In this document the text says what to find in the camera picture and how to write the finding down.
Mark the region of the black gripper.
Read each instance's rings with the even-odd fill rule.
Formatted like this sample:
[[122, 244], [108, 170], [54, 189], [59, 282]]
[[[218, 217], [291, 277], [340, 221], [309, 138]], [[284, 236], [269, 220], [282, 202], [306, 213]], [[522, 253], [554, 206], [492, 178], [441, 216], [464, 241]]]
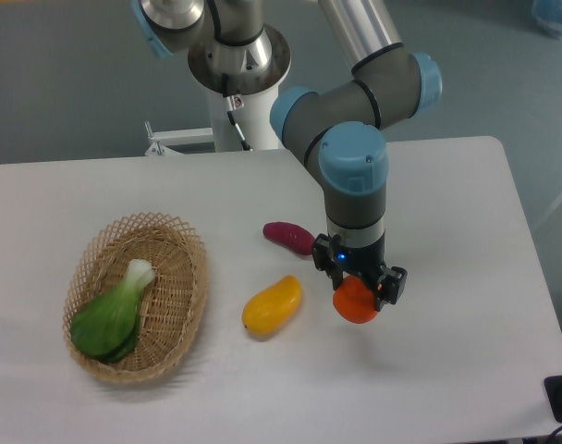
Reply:
[[397, 303], [408, 277], [405, 268], [385, 265], [385, 234], [369, 245], [349, 247], [338, 233], [321, 233], [312, 245], [312, 258], [316, 269], [332, 280], [333, 290], [340, 287], [344, 273], [378, 278], [373, 290], [376, 312]]

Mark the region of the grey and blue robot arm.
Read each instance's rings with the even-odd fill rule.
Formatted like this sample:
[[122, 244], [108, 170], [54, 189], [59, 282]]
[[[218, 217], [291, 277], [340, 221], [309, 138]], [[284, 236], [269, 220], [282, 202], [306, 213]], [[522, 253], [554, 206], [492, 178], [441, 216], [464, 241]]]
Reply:
[[291, 54], [260, 1], [135, 1], [131, 8], [159, 57], [188, 55], [203, 87], [219, 152], [289, 150], [324, 192], [326, 232], [315, 266], [339, 287], [358, 278], [381, 309], [408, 276], [385, 262], [388, 158], [383, 132], [434, 105], [439, 67], [408, 52], [381, 1], [323, 1], [320, 7], [351, 72], [330, 92], [281, 91]]

